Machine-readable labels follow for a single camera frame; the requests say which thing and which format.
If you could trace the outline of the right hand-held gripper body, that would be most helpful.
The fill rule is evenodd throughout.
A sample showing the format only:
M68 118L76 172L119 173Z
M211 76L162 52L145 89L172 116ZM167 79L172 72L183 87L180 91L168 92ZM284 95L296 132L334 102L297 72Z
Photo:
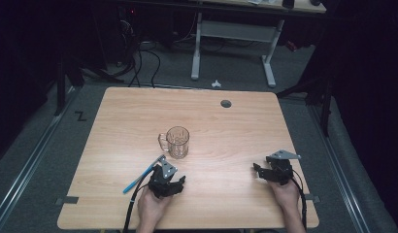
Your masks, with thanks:
M266 157L266 162L270 168L264 172L264 179L270 182L287 184L293 178L293 167L291 159L300 159L299 154L287 150L278 150Z

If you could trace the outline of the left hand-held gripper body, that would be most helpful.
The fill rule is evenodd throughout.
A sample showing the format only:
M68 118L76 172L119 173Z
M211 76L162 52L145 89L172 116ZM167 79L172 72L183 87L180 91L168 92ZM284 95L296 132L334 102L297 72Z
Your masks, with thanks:
M177 171L178 169L166 159L153 167L153 174L150 176L148 187L156 198L173 195L172 190L176 183L172 183L171 179Z

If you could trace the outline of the blue toothbrush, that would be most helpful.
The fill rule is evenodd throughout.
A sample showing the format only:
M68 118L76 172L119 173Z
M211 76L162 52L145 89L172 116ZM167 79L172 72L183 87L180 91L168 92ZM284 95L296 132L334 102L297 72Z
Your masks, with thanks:
M151 165L137 178L135 179L131 184L129 184L123 191L122 193L125 194L127 193L129 190L131 190L139 181L142 180L142 177L147 175L149 172L151 172L153 170L153 167L155 165L157 165L159 162L163 161L166 159L166 156L164 154L161 154L160 156L158 156L152 163Z

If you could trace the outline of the clear glass mug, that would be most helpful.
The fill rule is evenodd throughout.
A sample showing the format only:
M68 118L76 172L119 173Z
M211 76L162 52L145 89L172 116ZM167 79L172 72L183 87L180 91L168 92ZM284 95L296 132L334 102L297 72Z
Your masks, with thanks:
M158 144L163 151L175 159L183 159L187 156L189 150L190 134L182 126L174 126L166 133L158 135Z

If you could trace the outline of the person's right hand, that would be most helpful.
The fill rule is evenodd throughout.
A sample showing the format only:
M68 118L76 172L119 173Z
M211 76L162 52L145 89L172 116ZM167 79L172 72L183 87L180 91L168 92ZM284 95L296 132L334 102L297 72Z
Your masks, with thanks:
M276 200L284 212L297 212L299 201L299 190L295 183L279 184L268 182L273 189Z

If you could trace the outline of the person's left hand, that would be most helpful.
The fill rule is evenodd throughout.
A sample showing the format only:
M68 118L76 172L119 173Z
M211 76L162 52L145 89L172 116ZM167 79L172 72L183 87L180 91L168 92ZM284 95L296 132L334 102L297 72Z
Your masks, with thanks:
M140 223L151 223L156 226L164 216L171 200L172 196L156 198L153 192L148 187L145 187L138 201Z

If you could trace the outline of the black metal stand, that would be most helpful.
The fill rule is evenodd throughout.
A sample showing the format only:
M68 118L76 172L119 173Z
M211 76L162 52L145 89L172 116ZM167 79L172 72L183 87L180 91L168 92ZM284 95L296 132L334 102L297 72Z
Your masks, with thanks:
M57 63L55 112L57 116L62 113L67 103L67 81L73 87L82 87L84 84L82 71L77 59L69 54L62 54Z
M308 106L319 105L319 128L328 137L328 121L331 114L331 97L334 79L332 77L318 76L299 82L297 85L277 93L278 98L284 98L292 93L306 92L305 103Z

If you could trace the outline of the black computer tower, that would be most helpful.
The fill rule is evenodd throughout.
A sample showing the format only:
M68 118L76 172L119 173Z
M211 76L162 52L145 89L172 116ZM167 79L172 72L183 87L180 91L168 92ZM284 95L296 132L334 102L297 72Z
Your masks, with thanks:
M127 65L134 63L134 52L138 45L137 33L134 29L134 14L133 8L126 8L119 6L117 8L120 35L124 43L124 61Z

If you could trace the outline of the wooden desk top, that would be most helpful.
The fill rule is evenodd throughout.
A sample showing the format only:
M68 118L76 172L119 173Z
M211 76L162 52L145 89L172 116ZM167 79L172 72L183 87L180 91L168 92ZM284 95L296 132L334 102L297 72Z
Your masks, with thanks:
M206 3L215 3L232 6L256 7L259 9L288 10L300 13L324 14L326 8L319 3L314 5L311 0L199 0Z

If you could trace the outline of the metal floor rail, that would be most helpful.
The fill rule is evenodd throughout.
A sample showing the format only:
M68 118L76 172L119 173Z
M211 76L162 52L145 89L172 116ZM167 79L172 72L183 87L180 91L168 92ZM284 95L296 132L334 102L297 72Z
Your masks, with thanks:
M347 176L345 175L343 168L338 160L338 154L333 148L329 137L323 133L317 108L308 106L308 112L314 122L320 139L324 144L331 171L334 176L334 180L340 190L342 199L348 210L348 214L356 230L356 233L370 233L369 225L362 213L358 200L350 187Z
M1 158L0 231L37 169L60 120L80 91L80 87L69 87L65 92L65 103L58 109L58 95L53 89L50 100L27 120Z

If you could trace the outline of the white metal desk frame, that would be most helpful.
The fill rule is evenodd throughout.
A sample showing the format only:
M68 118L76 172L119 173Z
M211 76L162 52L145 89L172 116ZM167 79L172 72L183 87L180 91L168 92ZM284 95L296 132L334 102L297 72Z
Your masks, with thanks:
M199 79L201 58L200 46L203 37L260 42L270 45L267 53L261 56L261 61L267 84L270 87L275 87L277 84L272 70L271 59L280 35L282 34L283 25L283 19L280 19L276 26L262 26L204 20L202 19L202 14L199 14L196 21L195 50L192 58L190 77L195 81Z

